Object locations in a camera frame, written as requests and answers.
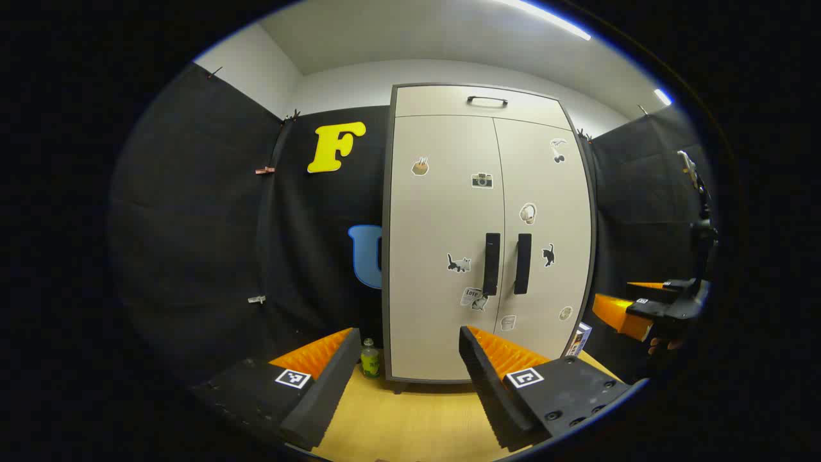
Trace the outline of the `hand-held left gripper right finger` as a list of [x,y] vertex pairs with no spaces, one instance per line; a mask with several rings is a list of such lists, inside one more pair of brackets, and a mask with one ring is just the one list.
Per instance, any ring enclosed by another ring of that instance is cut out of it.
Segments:
[[459,354],[496,441],[510,452],[560,441],[631,389],[578,357],[549,360],[469,325],[460,327]]

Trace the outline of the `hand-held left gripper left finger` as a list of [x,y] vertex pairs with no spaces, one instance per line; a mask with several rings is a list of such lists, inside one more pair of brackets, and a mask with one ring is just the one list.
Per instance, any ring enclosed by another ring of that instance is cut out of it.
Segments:
[[310,452],[321,444],[360,357],[347,328],[276,359],[247,357],[193,386],[217,415],[258,439]]

